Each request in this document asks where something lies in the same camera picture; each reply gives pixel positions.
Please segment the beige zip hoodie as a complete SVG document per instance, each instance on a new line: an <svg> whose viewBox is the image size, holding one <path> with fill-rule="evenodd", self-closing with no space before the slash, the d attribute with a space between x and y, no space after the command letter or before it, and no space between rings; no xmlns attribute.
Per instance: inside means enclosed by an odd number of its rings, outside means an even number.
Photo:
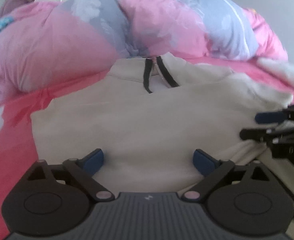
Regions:
<svg viewBox="0 0 294 240"><path fill-rule="evenodd" d="M113 193L182 192L201 179L194 150L247 164L267 148L239 138L257 112L294 102L294 90L275 77L192 65L167 54L163 62L178 87L158 79L143 87L143 59L119 60L107 76L56 98L31 115L37 153L50 163L101 148L103 168L94 176Z"/></svg>

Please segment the white folded garment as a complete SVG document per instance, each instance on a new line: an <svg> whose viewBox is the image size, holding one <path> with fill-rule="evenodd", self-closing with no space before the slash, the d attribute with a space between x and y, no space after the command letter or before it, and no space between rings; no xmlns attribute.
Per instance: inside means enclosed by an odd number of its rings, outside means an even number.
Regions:
<svg viewBox="0 0 294 240"><path fill-rule="evenodd" d="M264 71L294 88L294 64L264 57L259 57L257 59L257 64Z"/></svg>

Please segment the pink grey floral duvet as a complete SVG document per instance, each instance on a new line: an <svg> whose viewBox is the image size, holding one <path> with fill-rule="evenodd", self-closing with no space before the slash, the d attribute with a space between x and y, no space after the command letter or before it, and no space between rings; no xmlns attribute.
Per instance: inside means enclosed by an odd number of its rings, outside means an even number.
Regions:
<svg viewBox="0 0 294 240"><path fill-rule="evenodd" d="M0 32L0 103L118 59L288 59L265 19L231 0L38 1L5 16L14 21Z"/></svg>

